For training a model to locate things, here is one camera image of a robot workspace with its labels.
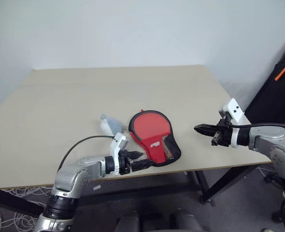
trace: wooden table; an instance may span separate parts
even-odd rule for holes
[[[182,156],[168,166],[108,178],[269,162],[246,147],[211,146],[210,137],[193,130],[197,124],[216,124],[218,109],[229,99],[202,65],[33,71],[0,106],[0,189],[52,184],[67,150],[84,137],[102,134],[102,113],[128,125],[141,109],[168,117]],[[128,150],[142,151],[128,138]],[[110,142],[89,140],[66,162],[108,155]]]

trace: electrical wire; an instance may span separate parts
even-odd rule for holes
[[[92,138],[111,138],[113,139],[114,136],[109,136],[109,135],[95,135],[95,136],[91,136],[91,137],[87,137],[87,138],[84,138],[84,139],[81,139],[80,141],[76,142],[75,145],[73,145],[66,153],[66,155],[64,156],[64,158],[61,160],[60,162],[60,165],[59,165],[59,168],[57,169],[57,171],[59,171],[61,169],[61,167],[63,166],[64,162],[65,162],[65,159],[67,158],[67,156],[69,155],[69,153],[77,146],[79,145],[80,143],[84,142],[85,140],[88,140],[88,139],[92,139]]]
[[[52,187],[32,187],[32,188],[14,188],[14,189],[3,189],[3,191],[10,193],[16,197],[26,197],[29,195],[45,195],[51,192]]]
[[[268,183],[272,183],[274,186],[276,186],[277,188],[282,189],[282,185],[281,185],[281,180],[277,174],[276,171],[272,171],[269,169],[265,169],[265,168],[261,168],[261,167],[257,167],[257,169],[260,171],[260,173],[263,175],[264,180]]]
[[[42,202],[36,202],[36,201],[29,201],[34,204],[40,205],[42,207],[45,207],[46,204]],[[10,226],[15,226],[15,230],[18,232],[29,232],[32,231],[36,225],[36,219],[34,219],[31,216],[23,215],[20,213],[15,213],[14,217],[5,221],[1,220],[1,214],[0,214],[0,231],[2,228],[7,228]]]
[[[29,201],[32,203],[35,203],[37,205],[45,207],[46,205],[42,202],[35,202],[35,201]],[[16,231],[18,232],[29,232],[32,231],[36,225],[36,219],[34,219],[31,216],[23,215],[20,213],[15,213],[14,217],[12,219],[0,222],[1,227],[0,228],[7,228],[10,226],[15,226]]]
[[[248,125],[233,125],[230,124],[233,128],[252,128],[252,127],[265,127],[265,126],[276,126],[276,127],[283,127],[285,128],[285,124],[282,123],[254,123]]]

